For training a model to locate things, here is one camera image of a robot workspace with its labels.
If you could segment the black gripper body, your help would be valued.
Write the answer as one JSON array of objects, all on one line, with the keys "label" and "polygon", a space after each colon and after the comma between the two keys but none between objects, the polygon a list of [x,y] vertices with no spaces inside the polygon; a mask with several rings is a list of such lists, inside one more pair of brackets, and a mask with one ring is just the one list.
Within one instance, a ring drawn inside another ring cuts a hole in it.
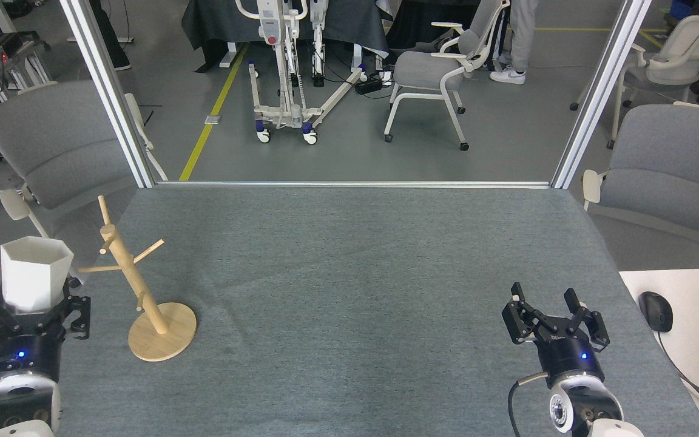
[{"label": "black gripper body", "polygon": [[53,321],[44,325],[44,332],[38,332],[36,324],[35,317],[27,316],[25,322],[19,322],[21,330],[17,334],[0,327],[0,377],[12,371],[34,371],[55,382],[60,380],[66,329]]},{"label": "black gripper body", "polygon": [[547,373],[545,381],[549,389],[558,379],[572,374],[585,373],[605,380],[590,340],[582,330],[574,334],[552,334],[543,330],[536,334],[536,349],[542,371]]}]

